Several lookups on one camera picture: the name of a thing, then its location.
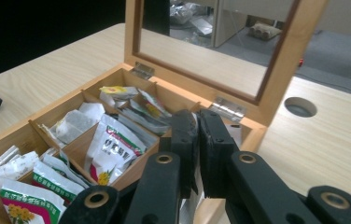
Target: desk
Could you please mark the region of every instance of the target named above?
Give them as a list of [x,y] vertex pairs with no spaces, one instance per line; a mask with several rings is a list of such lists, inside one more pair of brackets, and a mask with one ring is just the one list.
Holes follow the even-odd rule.
[[[0,133],[123,62],[124,25],[116,25],[0,74]],[[291,189],[331,185],[351,194],[351,95],[294,78],[286,98],[313,102],[309,119],[280,106],[259,154]]]

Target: wooden lid frame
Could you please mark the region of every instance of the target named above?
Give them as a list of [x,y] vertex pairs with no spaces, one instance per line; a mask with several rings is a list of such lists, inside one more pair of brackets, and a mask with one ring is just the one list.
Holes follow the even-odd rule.
[[150,66],[155,69],[155,77],[191,91],[204,99],[214,101],[216,96],[221,96],[245,106],[246,118],[269,126],[327,3],[327,0],[294,1],[274,56],[258,94],[253,99],[243,94],[227,92],[223,87],[207,85],[183,68],[159,62],[140,52],[144,0],[127,0],[126,3],[125,62],[130,65],[143,63]]

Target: table surface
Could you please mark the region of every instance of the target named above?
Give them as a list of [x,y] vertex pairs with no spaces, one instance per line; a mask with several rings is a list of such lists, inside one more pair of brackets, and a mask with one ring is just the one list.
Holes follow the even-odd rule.
[[[0,133],[123,62],[119,24],[0,74]],[[284,99],[311,101],[317,114],[279,110],[259,154],[291,189],[329,185],[351,194],[351,95],[294,77]]]

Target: grey floor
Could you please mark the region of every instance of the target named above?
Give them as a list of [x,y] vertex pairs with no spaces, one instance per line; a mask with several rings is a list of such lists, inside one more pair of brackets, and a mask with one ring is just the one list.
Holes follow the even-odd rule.
[[[193,42],[193,26],[186,24],[173,28],[171,36]],[[267,66],[279,36],[262,41],[247,32],[248,28],[245,28],[220,47],[212,49]],[[199,41],[193,43],[210,48],[209,38],[200,36]],[[303,55],[303,65],[295,76],[351,93],[351,36],[328,31],[315,32]]]

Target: metal hinge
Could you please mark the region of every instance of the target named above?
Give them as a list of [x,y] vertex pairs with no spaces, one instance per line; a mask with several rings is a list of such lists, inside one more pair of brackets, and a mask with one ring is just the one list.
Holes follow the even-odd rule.
[[221,97],[217,97],[214,103],[210,105],[209,109],[218,113],[223,118],[237,123],[242,120],[246,113],[245,107],[232,103]]
[[135,63],[135,67],[132,69],[132,74],[141,77],[145,80],[148,80],[151,77],[153,77],[154,73],[155,69],[141,63]]

